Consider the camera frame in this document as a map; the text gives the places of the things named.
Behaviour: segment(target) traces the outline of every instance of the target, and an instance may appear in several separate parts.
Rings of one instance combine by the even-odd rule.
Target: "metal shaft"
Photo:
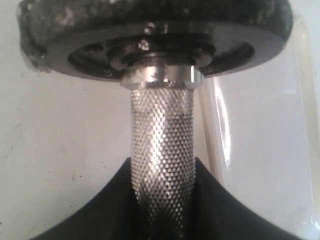
[[[131,180],[148,239],[185,239],[195,183],[192,66],[149,66],[122,82],[131,88]]]

